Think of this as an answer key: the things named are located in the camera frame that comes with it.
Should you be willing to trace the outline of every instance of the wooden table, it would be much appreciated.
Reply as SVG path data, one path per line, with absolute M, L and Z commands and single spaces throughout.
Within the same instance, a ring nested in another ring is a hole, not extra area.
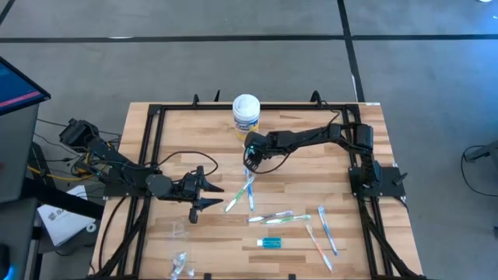
M 120 152 L 137 162 L 146 122 L 149 103 L 131 103 Z M 360 103 L 362 122 L 374 130 L 374 155 L 383 166 L 394 162 L 388 131 L 381 106 Z M 327 110 L 290 111 L 263 110 L 260 132 L 271 130 L 301 131 L 327 124 L 333 113 Z M 154 135 L 149 142 L 149 161 Z M 168 110 L 163 127 L 159 159 L 180 150 L 208 153 L 219 163 L 219 169 L 208 180 L 225 189 L 225 193 L 204 193 L 205 198 L 223 198 L 221 204 L 199 213 L 198 224 L 188 224 L 190 204 L 153 199 L 149 214 L 146 243 L 143 251 L 140 278 L 168 278 L 171 258 L 179 251 L 188 253 L 189 265 L 195 277 L 212 273 L 217 278 L 369 278 L 365 244 L 356 199 L 351 195 L 347 169 L 348 153 L 335 144 L 314 145 L 298 149 L 287 162 L 273 173 L 257 176 L 254 182 L 255 212 L 250 213 L 247 195 L 226 214 L 226 206 L 245 181 L 242 165 L 242 142 L 237 139 L 230 110 Z M 262 163 L 266 170 L 281 158 Z M 205 157 L 182 154 L 161 166 L 170 177 L 182 177 L 199 164 L 207 173 L 213 164 Z M 102 225 L 119 201 L 113 198 L 106 203 Z M 399 201 L 382 198 L 381 213 L 389 243 L 400 258 L 414 272 L 422 274 L 409 216 Z M 128 214 L 129 198 L 117 211 L 105 240 L 104 262 L 122 241 Z M 338 247 L 334 256 L 330 243 L 317 214 L 317 206 L 326 208 L 331 232 Z M 310 224 L 331 258 L 336 271 L 326 268 L 320 254 L 309 237 L 304 222 L 291 222 L 280 226 L 263 226 L 246 223 L 253 215 L 293 210 L 295 215 L 310 214 Z M 100 245 L 103 228 L 97 244 Z M 282 249 L 268 250 L 257 247 L 256 240 L 265 236 L 281 236 Z M 373 238 L 378 271 L 384 273 L 381 253 Z M 93 254 L 97 267 L 99 246 Z M 132 270 L 135 244 L 130 246 L 127 272 Z

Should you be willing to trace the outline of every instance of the black metal frame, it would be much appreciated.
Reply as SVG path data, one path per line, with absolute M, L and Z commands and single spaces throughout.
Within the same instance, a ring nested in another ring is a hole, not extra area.
M 55 187 L 54 180 L 47 176 L 50 174 L 50 168 L 45 161 L 41 147 L 37 143 L 31 144 L 29 155 L 28 163 L 30 166 L 41 170 L 42 174 L 32 173 L 33 179 L 24 178 L 21 190 L 22 198 L 36 198 L 42 204 L 59 207 L 97 220 L 102 218 L 102 205 L 67 194 Z
M 219 99 L 219 92 L 216 94 L 215 97 L 215 102 Z M 143 164 L 146 160 L 146 151 L 149 143 L 149 138 L 150 138 L 150 132 L 153 129 L 152 127 L 152 122 L 153 122 L 153 117 L 154 115 L 158 114 L 159 115 L 159 120 L 157 122 L 157 127 L 156 127 L 156 136 L 154 138 L 154 143 L 153 143 L 153 154 L 152 154 L 152 160 L 151 160 L 151 165 L 157 164 L 158 161 L 158 155 L 159 155 L 159 149 L 160 149 L 160 143 L 161 143 L 161 138 L 162 138 L 162 131 L 163 131 L 163 126 L 164 126 L 164 119 L 166 117 L 166 112 L 168 110 L 231 110 L 232 105 L 231 104 L 202 104 L 199 103 L 199 98 L 197 95 L 194 96 L 194 100 L 191 104 L 167 104 L 167 105 L 162 105 L 162 104 L 151 104 L 149 105 L 149 109 L 147 112 L 147 121 L 146 121 L 146 127 L 144 129 L 144 136 L 142 139 L 142 147 L 140 150 L 140 158 L 139 158 L 139 163 Z M 262 104 L 261 105 L 262 110 L 337 110 L 342 113 L 342 121 L 344 124 L 348 124 L 350 122 L 349 120 L 349 114 L 352 114 L 354 116 L 354 122 L 361 122 L 360 119 L 360 113 L 359 113 L 359 106 L 356 103 L 345 103 L 345 104 L 327 104 L 324 105 L 320 94 L 315 91 L 313 92 L 310 103 L 309 104 Z M 349 141 L 352 141 L 352 134 L 351 131 L 346 131 L 346 137 Z M 358 163 L 356 161 L 356 156 L 353 153 L 349 153 L 349 159 L 351 162 L 351 167 L 355 168 L 358 166 Z M 363 238 L 365 240 L 365 247 L 366 247 L 366 257 L 368 260 L 369 264 L 369 271 L 370 271 L 370 277 L 372 279 L 375 278 L 393 278 L 394 279 L 394 274 L 392 270 L 392 264 L 396 268 L 405 268 L 404 264 L 402 263 L 401 260 L 399 260 L 398 256 L 396 253 L 392 250 L 391 246 L 389 246 L 389 243 L 385 239 L 385 233 L 384 233 L 384 226 L 382 223 L 382 215 L 381 215 L 381 209 L 378 204 L 378 198 L 377 197 L 372 197 L 371 199 L 371 204 L 372 204 L 372 211 L 373 211 L 373 219 L 375 223 L 372 221 L 372 218 L 369 216 L 367 211 L 362 211 L 363 209 L 366 209 L 366 202 L 361 198 L 360 196 L 356 196 L 356 199 L 358 201 L 358 207 L 360 209 L 359 215 L 362 220 L 362 230 L 363 230 Z M 137 198 L 133 198 L 132 202 L 130 204 L 130 209 L 128 211 L 128 219 L 127 219 L 127 229 L 128 229 L 128 222 L 130 225 L 133 222 L 133 219 L 135 217 L 135 212 L 136 212 L 136 205 L 138 203 Z M 150 198 L 144 198 L 144 205 L 143 205 L 143 211 L 146 211 L 146 214 L 149 214 L 149 209 L 150 209 Z M 142 252 L 143 252 L 143 247 L 144 247 L 144 242 L 145 242 L 145 234 L 146 234 L 146 222 L 143 224 L 143 227 L 139 231 L 139 239 L 137 242 L 136 246 L 136 252 L 135 252 L 135 259 L 133 263 L 133 275 L 139 275 L 140 271 L 140 265 L 141 265 L 141 260 L 142 260 Z M 386 275 L 379 275 L 377 272 L 377 263 L 374 255 L 374 246 L 372 244 L 372 239 L 371 235 L 372 233 L 379 244 L 381 245 L 381 252 L 382 252 L 382 261 L 384 263 L 384 270 Z M 123 257 L 119 263 L 119 268 L 117 271 L 118 275 L 123 275 L 125 273 L 125 265 L 126 265 L 126 257 Z M 408 272 L 403 275 L 402 272 L 401 275 L 405 277 L 414 277 L 413 275 L 409 274 Z M 295 278 L 295 275 L 289 275 L 289 278 Z

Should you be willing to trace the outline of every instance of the toothbrush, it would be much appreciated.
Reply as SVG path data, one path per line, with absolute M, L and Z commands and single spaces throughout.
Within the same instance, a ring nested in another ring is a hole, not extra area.
M 306 229 L 307 229 L 308 233 L 310 234 L 311 239 L 313 240 L 314 246 L 318 249 L 318 253 L 320 253 L 321 257 L 324 259 L 324 262 L 327 265 L 328 270 L 330 270 L 330 272 L 332 272 L 333 271 L 332 263 L 328 260 L 327 255 L 321 249 L 320 244 L 317 242 L 317 239 L 314 237 L 313 229 L 311 228 L 310 225 L 306 225 Z
M 300 215 L 300 216 L 292 216 L 292 217 L 286 217 L 286 218 L 281 218 L 281 219 L 273 219 L 266 221 L 265 224 L 270 225 L 270 224 L 279 224 L 279 223 L 285 223 L 285 222 L 292 222 L 292 221 L 297 221 L 297 220 L 309 220 L 311 219 L 311 215 Z
M 332 235 L 330 234 L 330 229 L 328 228 L 327 219 L 325 218 L 325 208 L 323 206 L 318 206 L 318 214 L 320 215 L 321 224 L 324 226 L 324 230 L 327 233 L 328 241 L 332 245 L 332 249 L 334 251 L 334 255 L 338 255 L 337 248 L 335 247 L 334 240 L 332 239 Z
M 249 178 L 249 180 L 246 182 L 246 184 L 240 189 L 240 191 L 235 195 L 235 198 L 232 199 L 232 201 L 226 206 L 225 212 L 230 211 L 230 209 L 237 203 L 239 198 L 242 196 L 244 191 L 247 189 L 247 187 L 254 181 L 254 177 Z
M 289 210 L 289 211 L 285 211 L 285 212 L 279 212 L 279 213 L 275 213 L 275 214 L 261 215 L 258 217 L 249 218 L 249 219 L 247 219 L 247 222 L 260 222 L 264 219 L 287 216 L 287 215 L 292 215 L 292 214 L 293 214 L 293 211 Z
M 247 168 L 244 168 L 244 172 L 246 173 L 246 180 L 251 178 L 251 173 Z M 249 207 L 251 208 L 251 212 L 254 212 L 254 197 L 252 195 L 252 183 L 247 187 L 247 196 L 249 197 Z

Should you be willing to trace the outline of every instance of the gray floor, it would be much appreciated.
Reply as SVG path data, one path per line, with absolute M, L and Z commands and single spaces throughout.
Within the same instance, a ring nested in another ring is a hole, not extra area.
M 346 0 L 353 35 L 498 33 L 498 2 Z M 0 37 L 119 37 L 342 32 L 333 0 L 17 0 Z M 495 279 L 498 198 L 471 192 L 460 174 L 467 146 L 498 139 L 498 41 L 355 42 L 367 102 L 381 102 L 426 275 Z M 84 118 L 120 131 L 132 101 L 354 101 L 342 41 L 0 44 L 0 55 L 52 94 L 40 117 Z M 59 128 L 38 124 L 53 141 Z M 66 156 L 39 142 L 47 158 Z M 53 165 L 65 169 L 64 165 Z M 472 185 L 498 194 L 487 159 L 466 166 Z M 82 277 L 91 249 L 48 255 L 42 279 Z

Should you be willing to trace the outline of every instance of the monitor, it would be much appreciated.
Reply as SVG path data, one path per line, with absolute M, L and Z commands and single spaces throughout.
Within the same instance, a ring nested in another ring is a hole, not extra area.
M 44 89 L 0 57 L 0 116 L 50 98 Z

